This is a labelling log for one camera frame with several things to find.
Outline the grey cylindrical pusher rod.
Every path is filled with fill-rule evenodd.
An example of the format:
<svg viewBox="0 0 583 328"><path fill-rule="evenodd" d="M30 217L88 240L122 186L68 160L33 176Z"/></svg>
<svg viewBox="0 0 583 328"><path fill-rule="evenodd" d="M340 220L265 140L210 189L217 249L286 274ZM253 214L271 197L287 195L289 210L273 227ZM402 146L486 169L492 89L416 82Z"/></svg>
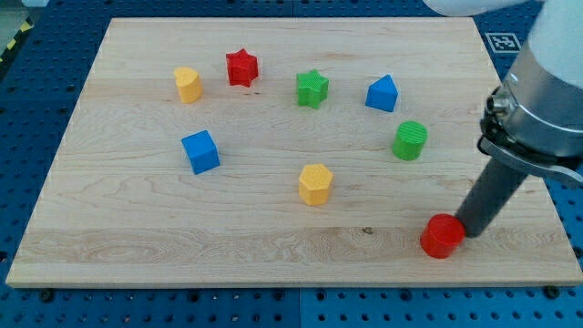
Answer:
<svg viewBox="0 0 583 328"><path fill-rule="evenodd" d="M480 236L526 178L526 173L490 159L455 213L466 237Z"/></svg>

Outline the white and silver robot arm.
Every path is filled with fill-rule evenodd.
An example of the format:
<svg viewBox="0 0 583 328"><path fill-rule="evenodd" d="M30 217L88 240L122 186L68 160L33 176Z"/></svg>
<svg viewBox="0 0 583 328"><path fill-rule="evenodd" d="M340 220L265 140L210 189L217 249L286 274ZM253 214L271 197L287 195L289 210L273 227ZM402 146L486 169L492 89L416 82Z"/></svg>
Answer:
<svg viewBox="0 0 583 328"><path fill-rule="evenodd" d="M527 40L488 97L478 149L490 156L456 211L481 235L529 176L582 184L582 3L543 2Z"/></svg>

